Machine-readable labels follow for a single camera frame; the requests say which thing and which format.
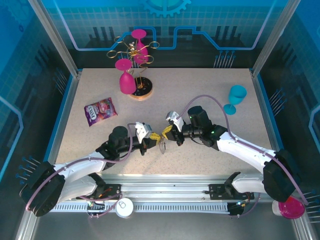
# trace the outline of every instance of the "pink wine glass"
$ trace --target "pink wine glass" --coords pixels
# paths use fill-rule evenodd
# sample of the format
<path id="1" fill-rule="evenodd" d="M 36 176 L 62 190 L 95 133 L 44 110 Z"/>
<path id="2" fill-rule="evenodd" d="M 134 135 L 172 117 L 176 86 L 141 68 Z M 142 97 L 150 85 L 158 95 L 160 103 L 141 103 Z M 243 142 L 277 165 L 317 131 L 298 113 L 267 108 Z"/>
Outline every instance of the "pink wine glass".
<path id="1" fill-rule="evenodd" d="M 124 94 L 133 94 L 137 89 L 134 77 L 127 72 L 131 67 L 132 62 L 126 58 L 119 59 L 115 63 L 115 68 L 123 71 L 123 74 L 121 75 L 119 80 L 119 85 L 120 91 Z"/>
<path id="2" fill-rule="evenodd" d="M 144 63 L 147 63 L 149 60 L 149 58 L 147 57 L 148 50 L 145 47 L 145 45 L 141 42 L 141 39 L 143 39 L 146 35 L 147 35 L 146 31 L 142 29 L 136 29 L 131 32 L 131 36 L 135 39 L 138 39 L 138 42 L 135 45 L 135 47 L 138 50 L 139 54 L 133 56 L 133 59 L 137 64 L 144 64 Z"/>

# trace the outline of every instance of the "blue wine glass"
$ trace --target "blue wine glass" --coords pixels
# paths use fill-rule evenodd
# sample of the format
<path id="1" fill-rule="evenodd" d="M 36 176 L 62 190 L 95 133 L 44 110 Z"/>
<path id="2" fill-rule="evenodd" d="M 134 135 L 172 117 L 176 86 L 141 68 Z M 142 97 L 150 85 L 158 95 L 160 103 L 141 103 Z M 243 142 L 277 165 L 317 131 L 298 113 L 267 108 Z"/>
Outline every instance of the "blue wine glass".
<path id="1" fill-rule="evenodd" d="M 223 109 L 226 114 L 233 115 L 236 113 L 237 109 L 235 105 L 241 103 L 247 96 L 247 90 L 241 85 L 234 85 L 230 89 L 229 93 L 229 103 L 224 105 Z"/>

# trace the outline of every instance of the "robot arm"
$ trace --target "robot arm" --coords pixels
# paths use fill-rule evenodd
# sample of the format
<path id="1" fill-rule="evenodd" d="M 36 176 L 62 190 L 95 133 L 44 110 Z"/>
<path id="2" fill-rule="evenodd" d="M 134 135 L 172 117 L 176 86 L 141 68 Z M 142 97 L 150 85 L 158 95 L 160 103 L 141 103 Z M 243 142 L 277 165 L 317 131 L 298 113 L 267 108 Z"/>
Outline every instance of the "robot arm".
<path id="1" fill-rule="evenodd" d="M 295 187 L 281 167 L 266 155 L 267 153 L 278 159 L 289 170 L 297 184 L 300 184 L 299 169 L 287 151 L 282 149 L 276 152 L 265 149 L 232 133 L 235 137 L 234 140 L 225 127 L 212 124 L 206 111 L 201 106 L 190 108 L 188 115 L 191 124 L 186 124 L 182 118 L 177 119 L 179 115 L 176 112 L 168 113 L 167 120 L 171 125 L 164 130 L 163 136 L 168 140 L 175 141 L 178 146 L 181 146 L 186 138 L 199 138 L 205 146 L 231 154 L 260 172 L 260 174 L 253 175 L 236 172 L 231 175 L 224 184 L 229 195 L 233 196 L 233 193 L 236 192 L 267 193 L 278 202 L 285 202 L 289 198 Z"/>
<path id="2" fill-rule="evenodd" d="M 140 150 L 143 156 L 147 149 L 156 146 L 160 136 L 152 133 L 151 127 L 145 123 L 137 122 L 135 128 L 137 130 L 136 136 L 132 138 L 132 151 Z M 102 159 L 117 162 L 121 158 L 120 154 L 127 154 L 129 149 L 130 138 L 128 137 L 127 128 L 117 126 L 109 135 L 108 141 L 104 142 L 93 153 L 82 157 L 82 159 L 88 158 L 88 160 L 77 162 L 68 168 L 65 168 L 65 166 L 71 162 L 55 165 L 42 162 L 26 181 L 26 184 L 20 191 L 20 196 L 27 203 L 44 180 L 53 173 L 65 168 L 54 176 L 32 201 L 29 208 L 37 217 L 43 216 L 57 203 L 67 199 L 79 196 L 99 199 L 99 196 L 106 188 L 106 183 L 96 173 L 106 170 L 115 164 L 103 161 Z"/>

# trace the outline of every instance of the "purple snack bag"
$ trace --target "purple snack bag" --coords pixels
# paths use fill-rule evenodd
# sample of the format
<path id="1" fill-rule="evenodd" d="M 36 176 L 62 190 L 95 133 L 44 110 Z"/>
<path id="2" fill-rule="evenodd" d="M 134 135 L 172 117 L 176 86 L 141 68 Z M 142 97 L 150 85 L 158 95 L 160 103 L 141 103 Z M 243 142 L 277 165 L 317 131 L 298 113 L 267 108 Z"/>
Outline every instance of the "purple snack bag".
<path id="1" fill-rule="evenodd" d="M 110 118 L 118 115 L 115 106 L 112 103 L 111 97 L 95 102 L 84 107 L 86 119 L 89 127 L 93 124 L 102 121 L 103 119 Z"/>

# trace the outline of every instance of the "speckled tabletop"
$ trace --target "speckled tabletop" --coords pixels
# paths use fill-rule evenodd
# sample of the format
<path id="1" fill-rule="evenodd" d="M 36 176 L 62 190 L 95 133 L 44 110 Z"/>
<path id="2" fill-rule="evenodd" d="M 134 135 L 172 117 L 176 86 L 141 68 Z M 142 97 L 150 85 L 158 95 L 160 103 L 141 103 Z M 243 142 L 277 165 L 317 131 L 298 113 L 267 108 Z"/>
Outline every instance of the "speckled tabletop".
<path id="1" fill-rule="evenodd" d="M 242 85 L 247 96 L 236 106 L 237 112 L 228 117 L 231 130 L 239 137 L 270 149 L 256 92 L 248 69 L 215 68 L 151 68 L 143 73 L 153 83 L 152 95 L 137 101 L 119 89 L 121 72 L 110 68 L 84 69 L 76 90 L 66 125 L 57 163 L 92 153 L 116 126 L 144 122 L 160 134 L 168 126 L 165 117 L 171 110 L 180 113 L 187 103 L 201 94 L 214 96 L 222 105 L 228 103 L 229 90 Z M 113 116 L 89 127 L 84 106 L 111 97 L 118 116 Z M 219 106 L 209 98 L 197 99 L 191 106 L 201 105 L 212 123 L 226 126 Z M 189 123 L 188 115 L 183 119 Z M 166 152 L 158 147 L 148 149 L 144 156 L 134 151 L 128 160 L 104 171 L 106 174 L 166 174 L 166 175 L 230 175 L 240 171 L 257 172 L 238 158 L 198 145 L 187 139 L 182 146 L 166 142 Z"/>

